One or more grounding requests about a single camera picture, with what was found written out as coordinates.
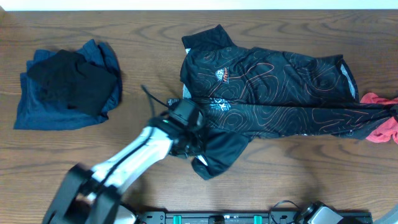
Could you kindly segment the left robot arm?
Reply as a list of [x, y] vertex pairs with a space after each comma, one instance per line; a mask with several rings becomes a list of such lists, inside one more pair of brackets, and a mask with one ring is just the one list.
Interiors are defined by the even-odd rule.
[[198, 142], [204, 118], [187, 124], [171, 117], [154, 117], [140, 135], [122, 151], [87, 169], [72, 167], [63, 179], [46, 214], [44, 223], [123, 222], [117, 213], [121, 197], [150, 166], [170, 152], [184, 156]]

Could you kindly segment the black orange patterned jersey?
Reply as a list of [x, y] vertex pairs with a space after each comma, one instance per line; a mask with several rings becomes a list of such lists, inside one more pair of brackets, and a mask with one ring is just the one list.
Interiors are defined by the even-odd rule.
[[233, 43], [221, 27], [182, 38], [180, 79], [205, 112], [203, 179], [227, 171], [256, 138], [332, 135], [363, 140], [397, 120], [397, 107], [361, 103], [342, 55], [311, 57]]

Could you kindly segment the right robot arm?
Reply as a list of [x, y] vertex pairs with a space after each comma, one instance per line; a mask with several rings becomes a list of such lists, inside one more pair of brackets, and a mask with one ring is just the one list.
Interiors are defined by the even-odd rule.
[[370, 212], [342, 212], [321, 201], [311, 203], [294, 220], [301, 224], [397, 224], [397, 205], [378, 220]]

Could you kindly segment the red t-shirt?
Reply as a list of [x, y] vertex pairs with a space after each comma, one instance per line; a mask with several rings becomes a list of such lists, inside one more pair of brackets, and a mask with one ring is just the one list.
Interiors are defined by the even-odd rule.
[[[360, 102], [397, 106], [397, 98], [388, 100], [386, 98], [379, 97], [375, 93], [365, 94]], [[393, 139], [394, 142], [397, 143], [397, 120], [395, 118], [389, 118], [371, 132], [366, 139], [375, 143], [388, 142]]]

